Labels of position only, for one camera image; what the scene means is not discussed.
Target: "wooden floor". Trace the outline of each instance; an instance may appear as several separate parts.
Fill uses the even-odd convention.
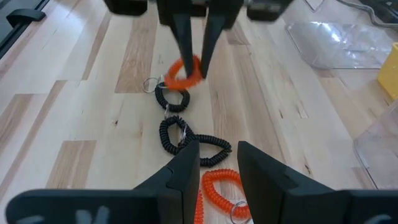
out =
[[[131,18],[111,15],[99,0],[51,0],[44,11],[47,17],[0,61],[1,211],[28,189],[132,189],[172,158],[159,140],[164,111],[141,89],[179,58],[156,7]],[[295,0],[274,24],[250,22],[241,12],[180,116],[194,132],[233,145],[215,169],[238,170],[236,146],[245,140],[334,189],[375,188],[353,139],[392,101],[377,84],[377,70],[309,67],[284,26],[311,20],[369,22],[333,0],[315,13]],[[192,27],[199,54],[203,21],[193,19]],[[168,99],[178,101],[173,93]],[[170,132],[177,139],[178,131]],[[202,157],[214,153],[201,146]],[[217,188],[234,202],[243,199],[235,186]],[[206,200],[205,217],[229,219]]]

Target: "wood plank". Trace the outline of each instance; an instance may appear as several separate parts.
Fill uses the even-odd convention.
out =
[[[63,66],[60,80],[87,80],[108,30],[111,14],[106,6],[92,12]]]
[[[250,54],[246,46],[233,47],[251,143],[273,158],[285,162]]]
[[[157,27],[156,13],[156,7],[149,6],[142,17],[134,19],[115,93],[142,92],[142,82],[150,76]]]
[[[42,109],[40,110],[39,114],[36,117],[35,122],[33,123],[26,139],[24,140],[23,145],[19,149],[18,155],[12,162],[11,168],[8,170],[5,178],[2,180],[0,184],[0,202],[5,195],[8,187],[10,186],[14,176],[16,175],[19,166],[24,161],[25,156],[27,155],[33,140],[35,139],[37,132],[39,131],[44,119],[46,118],[47,114],[49,113],[52,104],[54,103],[55,99],[57,98],[58,94],[61,92],[65,82],[64,81],[57,81],[55,82],[53,88],[51,89],[47,99],[45,100]]]
[[[0,156],[27,111],[32,95],[17,94],[0,116]]]
[[[95,144],[96,141],[64,141],[46,188],[84,188]]]
[[[231,30],[226,31],[226,38],[230,45],[249,45],[239,21],[236,21]]]
[[[15,97],[19,98],[19,102],[21,102],[20,96],[21,95],[16,95]],[[43,106],[46,97],[47,95],[23,95],[22,98],[29,98],[29,102],[24,101],[20,106],[18,105],[17,107],[14,107],[21,111],[16,111],[11,114],[12,118],[8,120],[10,124],[8,126],[8,135],[6,135],[7,137],[1,141],[2,153],[0,155],[0,180],[3,180],[10,169],[12,162],[16,158],[18,151],[24,142],[24,139],[27,137],[29,130]],[[18,114],[21,114],[21,112],[23,112],[21,117],[16,117]]]

